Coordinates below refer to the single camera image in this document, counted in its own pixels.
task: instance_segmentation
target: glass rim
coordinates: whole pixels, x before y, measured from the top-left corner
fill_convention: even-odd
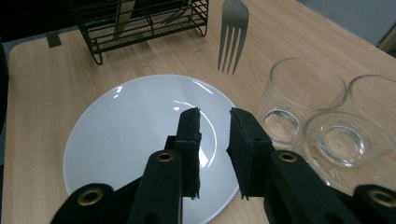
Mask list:
[[[318,65],[320,65],[320,66],[323,66],[324,68],[329,69],[330,71],[332,71],[332,72],[339,78],[339,80],[341,81],[341,83],[342,83],[342,85],[343,85],[343,88],[342,88],[342,89],[343,89],[344,95],[343,95],[343,97],[340,99],[340,101],[339,101],[337,104],[332,105],[332,106],[329,106],[329,107],[326,107],[326,108],[312,108],[312,107],[308,107],[308,106],[303,106],[303,105],[299,105],[299,104],[294,103],[291,99],[289,99],[288,97],[284,96],[284,95],[278,90],[278,88],[276,87],[275,82],[274,82],[275,70],[276,70],[282,63],[284,63],[284,62],[288,62],[288,61],[297,61],[297,60],[308,61],[308,62],[311,62],[311,63],[318,64]],[[340,107],[341,105],[343,105],[344,102],[347,100],[347,97],[348,97],[347,84],[345,83],[344,79],[343,79],[337,72],[335,72],[334,69],[332,69],[330,66],[328,66],[328,65],[326,65],[326,64],[324,64],[324,63],[318,62],[318,61],[316,61],[316,60],[314,60],[314,59],[310,59],[310,58],[286,58],[286,59],[282,59],[282,60],[276,62],[276,63],[271,67],[270,76],[269,76],[269,79],[268,79],[268,80],[269,80],[269,82],[271,83],[271,85],[274,87],[274,89],[276,90],[276,92],[278,92],[279,95],[280,95],[282,98],[286,99],[286,100],[287,100],[289,103],[291,103],[292,105],[296,105],[296,106],[298,106],[298,107],[300,107],[300,108],[303,108],[303,109],[306,109],[306,110],[310,110],[310,111],[324,112],[324,111],[334,110],[334,109]]]
[[[369,116],[367,113],[365,113],[363,109],[361,109],[361,107],[359,106],[357,100],[355,99],[355,95],[353,94],[353,88],[356,86],[356,84],[357,84],[359,81],[361,81],[361,80],[363,80],[363,79],[366,79],[366,78],[370,78],[370,77],[374,77],[374,78],[379,77],[379,78],[381,78],[381,79],[385,79],[385,80],[392,81],[392,82],[396,83],[396,78],[394,78],[394,77],[388,77],[388,76],[379,75],[379,74],[360,75],[360,76],[354,77],[354,78],[349,82],[349,85],[347,86],[347,95],[348,95],[348,97],[351,99],[352,104],[353,104],[354,106],[356,106],[356,107],[358,108],[358,110],[359,110],[368,120],[370,120],[371,122],[375,123],[376,125],[384,126],[383,124],[378,123],[378,122],[375,121],[374,119],[370,119],[370,116]],[[392,127],[389,127],[389,126],[384,126],[384,128],[396,132],[396,128],[392,128]]]
[[[332,176],[332,174],[327,173],[324,169],[326,169],[325,167],[323,167],[322,165],[318,164],[319,161],[317,161],[312,155],[311,152],[309,151],[309,141],[306,137],[306,133],[308,131],[309,128],[309,124],[312,122],[312,120],[321,117],[321,116],[326,116],[326,115],[330,115],[330,114],[334,114],[334,115],[348,115],[348,116],[352,116],[358,119],[362,119],[365,122],[370,123],[371,125],[374,126],[374,128],[381,132],[383,134],[383,136],[389,141],[389,143],[391,145],[396,146],[396,142],[389,137],[386,133],[384,133],[375,123],[371,122],[370,120],[363,118],[361,116],[357,116],[348,112],[344,112],[344,111],[328,111],[328,112],[324,112],[324,113],[319,113],[316,114],[314,116],[312,116],[310,119],[308,119],[308,121],[306,122],[306,125],[303,127],[303,133],[302,133],[302,143],[301,145],[295,145],[295,146],[301,146],[302,147],[302,151],[304,152],[304,158],[306,161],[308,162],[312,162],[313,165],[311,165],[311,167],[315,170],[315,172],[319,175],[322,176],[325,181],[327,182],[328,185],[332,186],[333,188],[336,189],[340,189],[341,191],[345,192],[345,193],[353,193],[353,189],[347,188],[345,185],[343,185],[342,183],[340,183],[337,179],[334,179],[334,176]],[[338,167],[337,169],[353,169],[351,167]]]

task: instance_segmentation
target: light wood tabletop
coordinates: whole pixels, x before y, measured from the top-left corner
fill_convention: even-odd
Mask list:
[[[2,223],[51,221],[68,197],[63,158],[72,128],[98,97],[131,79],[195,77],[254,114],[272,65],[285,58],[325,63],[346,84],[364,74],[396,77],[396,59],[294,0],[245,0],[245,48],[235,74],[223,74],[217,69],[222,2],[210,1],[205,37],[189,30],[111,50],[103,65],[80,31],[61,34],[55,48],[43,38],[11,51]],[[237,193],[211,223],[267,223],[262,203]]]

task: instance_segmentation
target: black wire rack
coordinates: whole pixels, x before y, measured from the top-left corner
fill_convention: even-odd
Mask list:
[[[97,64],[109,50],[195,28],[201,36],[207,31],[209,0],[66,2]]]

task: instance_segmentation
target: fork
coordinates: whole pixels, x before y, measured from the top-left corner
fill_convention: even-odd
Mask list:
[[[225,47],[224,62],[222,62],[221,72],[224,72],[227,59],[229,59],[227,74],[229,73],[231,64],[233,62],[233,55],[239,36],[238,49],[233,63],[233,73],[235,72],[236,66],[238,65],[239,59],[241,57],[242,49],[245,44],[247,32],[248,32],[247,6],[242,2],[242,0],[225,0],[222,6],[218,70],[220,70],[220,66],[221,66],[226,36],[227,36],[227,43]],[[230,48],[231,48],[231,55],[229,57],[228,54]]]

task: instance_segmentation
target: clear glass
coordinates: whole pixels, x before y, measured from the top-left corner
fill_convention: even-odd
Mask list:
[[[312,117],[303,140],[291,150],[300,153],[330,186],[351,194],[357,185],[396,188],[396,161],[383,155],[395,143],[370,120],[345,112]]]
[[[290,147],[310,117],[338,108],[346,98],[347,85],[330,67],[310,59],[285,59],[271,69],[258,120],[276,147]]]
[[[381,75],[354,78],[348,95],[358,112],[396,140],[396,79]]]

